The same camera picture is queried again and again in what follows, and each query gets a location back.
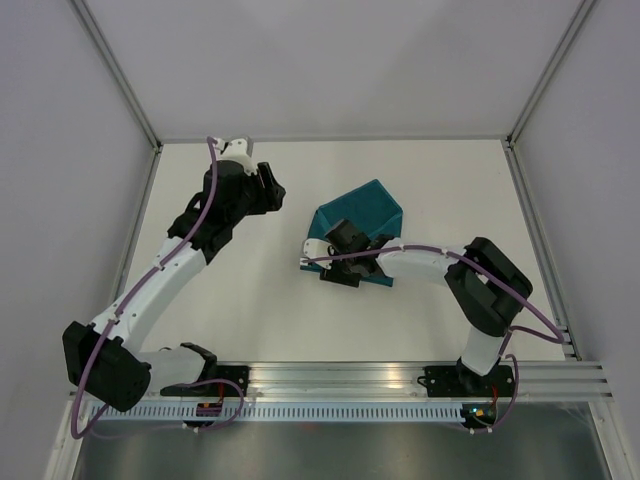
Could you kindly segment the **teal cloth napkin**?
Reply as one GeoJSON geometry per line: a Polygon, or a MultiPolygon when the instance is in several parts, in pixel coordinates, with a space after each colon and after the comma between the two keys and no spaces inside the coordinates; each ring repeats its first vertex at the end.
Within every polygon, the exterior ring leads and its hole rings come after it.
{"type": "MultiPolygon", "coordinates": [[[[312,217],[307,238],[329,243],[328,232],[342,220],[347,220],[354,229],[365,235],[370,241],[367,248],[380,249],[382,238],[400,237],[403,223],[403,210],[378,179],[351,190],[336,199],[319,206],[312,217]]],[[[391,288],[393,279],[386,277],[380,270],[362,276],[358,271],[351,272],[350,267],[358,263],[373,266],[372,257],[359,257],[339,260],[331,263],[330,269],[321,265],[302,262],[302,271],[314,272],[321,280],[358,287],[361,281],[391,288]]]]}

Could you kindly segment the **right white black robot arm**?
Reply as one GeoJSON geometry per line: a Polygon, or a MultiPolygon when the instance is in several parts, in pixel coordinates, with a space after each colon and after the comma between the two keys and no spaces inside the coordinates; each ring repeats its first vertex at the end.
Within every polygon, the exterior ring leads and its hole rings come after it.
{"type": "Polygon", "coordinates": [[[307,239],[301,261],[319,266],[323,280],[352,287],[365,279],[405,277],[448,287],[470,323],[456,363],[457,384],[469,395],[491,385],[508,328],[523,309],[519,299],[533,292],[528,277],[484,237],[449,251],[388,234],[370,239],[343,219],[323,240],[307,239]]]}

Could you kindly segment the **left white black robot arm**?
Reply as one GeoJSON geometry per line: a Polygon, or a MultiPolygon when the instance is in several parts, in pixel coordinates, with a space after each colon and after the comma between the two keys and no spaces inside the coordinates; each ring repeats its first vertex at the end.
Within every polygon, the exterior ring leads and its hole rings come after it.
{"type": "Polygon", "coordinates": [[[92,321],[65,329],[67,374],[77,391],[120,412],[150,391],[176,385],[198,396],[212,393],[214,354],[194,343],[155,352],[143,351],[143,344],[180,291],[231,241],[234,228],[247,216],[280,210],[285,194],[266,162],[253,173],[232,160],[210,167],[142,277],[92,321]]]}

